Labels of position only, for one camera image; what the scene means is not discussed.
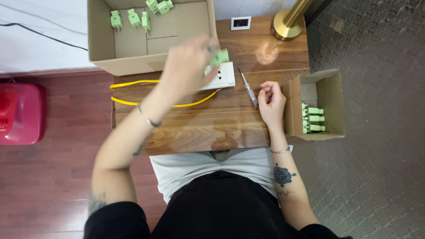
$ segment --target bracelet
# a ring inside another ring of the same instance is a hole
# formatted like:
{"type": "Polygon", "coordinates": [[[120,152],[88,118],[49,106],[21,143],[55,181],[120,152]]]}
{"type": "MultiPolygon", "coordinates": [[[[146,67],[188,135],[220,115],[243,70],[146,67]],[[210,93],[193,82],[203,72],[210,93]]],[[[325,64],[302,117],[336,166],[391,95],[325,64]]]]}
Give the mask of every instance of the bracelet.
{"type": "Polygon", "coordinates": [[[280,153],[283,153],[283,152],[286,152],[286,151],[290,151],[290,147],[288,146],[288,148],[287,149],[285,149],[284,151],[280,151],[280,152],[273,152],[272,150],[270,150],[270,152],[272,152],[272,153],[274,153],[274,154],[280,154],[280,153]]]}
{"type": "MultiPolygon", "coordinates": [[[[140,105],[136,105],[136,109],[139,112],[139,114],[142,113],[142,111],[140,110],[140,105]]],[[[148,124],[152,125],[155,128],[158,128],[159,126],[161,126],[161,121],[157,124],[155,124],[154,122],[152,122],[150,119],[146,119],[146,121],[148,122],[148,124]]]]}

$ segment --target yellow cable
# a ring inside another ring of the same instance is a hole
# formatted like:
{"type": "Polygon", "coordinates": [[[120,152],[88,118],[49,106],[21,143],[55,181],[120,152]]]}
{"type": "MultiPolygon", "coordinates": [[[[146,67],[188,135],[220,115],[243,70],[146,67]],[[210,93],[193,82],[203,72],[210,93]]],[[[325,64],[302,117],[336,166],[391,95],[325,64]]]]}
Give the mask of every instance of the yellow cable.
{"type": "MultiPolygon", "coordinates": [[[[138,81],[133,81],[133,82],[128,82],[128,83],[111,85],[109,88],[111,90],[113,90],[114,88],[117,88],[117,87],[123,87],[123,86],[133,85],[133,84],[137,84],[137,83],[157,83],[157,82],[159,82],[159,80],[138,80],[138,81]]],[[[194,103],[190,103],[190,104],[184,104],[184,105],[174,105],[173,108],[188,107],[188,106],[193,106],[193,105],[201,104],[202,102],[206,101],[207,99],[209,99],[213,95],[215,95],[216,92],[217,92],[217,90],[214,91],[211,95],[209,95],[205,99],[200,100],[198,102],[194,102],[194,103]]],[[[120,99],[117,99],[115,97],[111,97],[111,99],[113,101],[116,101],[118,103],[125,104],[125,105],[138,105],[139,104],[139,103],[136,103],[136,102],[120,100],[120,99]]]]}

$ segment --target wooden desk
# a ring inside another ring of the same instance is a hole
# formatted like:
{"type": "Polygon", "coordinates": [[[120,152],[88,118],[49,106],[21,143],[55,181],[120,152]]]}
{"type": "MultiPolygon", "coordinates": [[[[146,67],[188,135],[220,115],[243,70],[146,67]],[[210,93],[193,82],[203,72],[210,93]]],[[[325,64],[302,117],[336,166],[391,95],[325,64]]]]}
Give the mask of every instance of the wooden desk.
{"type": "MultiPolygon", "coordinates": [[[[225,150],[270,146],[266,124],[254,108],[239,73],[242,69],[251,88],[258,95],[264,81],[285,82],[299,74],[309,74],[306,30],[293,41],[283,42],[270,30],[273,16],[253,17],[251,29],[231,31],[230,20],[216,21],[221,48],[227,48],[233,61],[236,86],[223,88],[199,105],[173,108],[155,129],[145,146],[147,155],[178,154],[196,151],[225,150]]],[[[114,83],[159,79],[161,72],[114,77],[114,83]]],[[[114,97],[142,101],[153,84],[116,88],[114,97]]],[[[199,101],[214,90],[198,92],[183,103],[199,101]]],[[[115,103],[119,124],[134,106],[115,103]]],[[[287,136],[289,144],[305,141],[287,136]]]]}

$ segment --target hand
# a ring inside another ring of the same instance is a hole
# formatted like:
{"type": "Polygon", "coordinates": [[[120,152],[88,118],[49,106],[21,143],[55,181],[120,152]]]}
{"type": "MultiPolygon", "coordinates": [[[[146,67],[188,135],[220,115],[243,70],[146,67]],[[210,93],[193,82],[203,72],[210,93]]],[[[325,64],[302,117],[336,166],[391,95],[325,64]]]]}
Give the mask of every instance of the hand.
{"type": "Polygon", "coordinates": [[[170,48],[159,83],[167,98],[178,101],[211,82],[219,67],[213,67],[207,76],[205,67],[211,59],[208,47],[213,52],[216,46],[216,40],[201,36],[170,48]]]}
{"type": "Polygon", "coordinates": [[[266,81],[260,85],[263,87],[258,94],[260,114],[269,130],[283,129],[283,111],[286,97],[281,92],[279,83],[266,81]]]}

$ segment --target dark wooden floorboard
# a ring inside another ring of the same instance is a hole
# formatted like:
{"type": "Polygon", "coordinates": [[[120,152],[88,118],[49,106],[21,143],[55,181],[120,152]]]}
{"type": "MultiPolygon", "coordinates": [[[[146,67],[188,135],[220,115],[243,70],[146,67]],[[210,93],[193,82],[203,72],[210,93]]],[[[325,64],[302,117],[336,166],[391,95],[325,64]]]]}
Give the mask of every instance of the dark wooden floorboard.
{"type": "MultiPolygon", "coordinates": [[[[47,123],[39,143],[0,145],[0,238],[80,239],[88,217],[94,157],[111,131],[112,75],[50,74],[15,80],[45,88],[47,123]]],[[[152,230],[166,204],[149,158],[137,159],[131,173],[152,230]]]]}

